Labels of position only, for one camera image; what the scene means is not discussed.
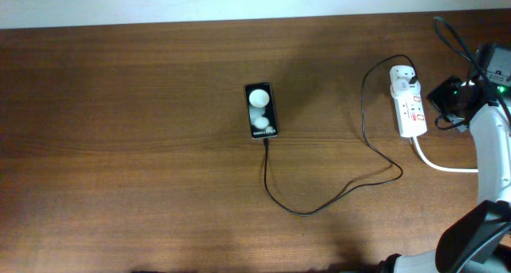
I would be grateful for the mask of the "black Galaxy flip phone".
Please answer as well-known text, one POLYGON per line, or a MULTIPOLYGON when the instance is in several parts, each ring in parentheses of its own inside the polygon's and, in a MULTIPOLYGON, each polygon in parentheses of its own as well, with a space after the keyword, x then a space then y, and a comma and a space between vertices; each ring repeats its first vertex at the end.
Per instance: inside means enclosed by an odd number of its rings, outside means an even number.
POLYGON ((244 92, 252 138, 277 137, 279 130, 270 84, 263 82, 245 85, 244 92))

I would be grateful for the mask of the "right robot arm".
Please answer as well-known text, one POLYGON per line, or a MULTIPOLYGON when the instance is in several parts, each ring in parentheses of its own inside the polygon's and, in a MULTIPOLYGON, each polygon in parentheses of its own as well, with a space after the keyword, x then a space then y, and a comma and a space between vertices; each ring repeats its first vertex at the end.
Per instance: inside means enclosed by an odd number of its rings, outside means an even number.
POLYGON ((427 95, 441 119, 469 130, 477 151, 477 206, 432 251, 394 254, 380 272, 508 272, 510 248, 510 48, 486 44, 466 81, 449 77, 427 95))

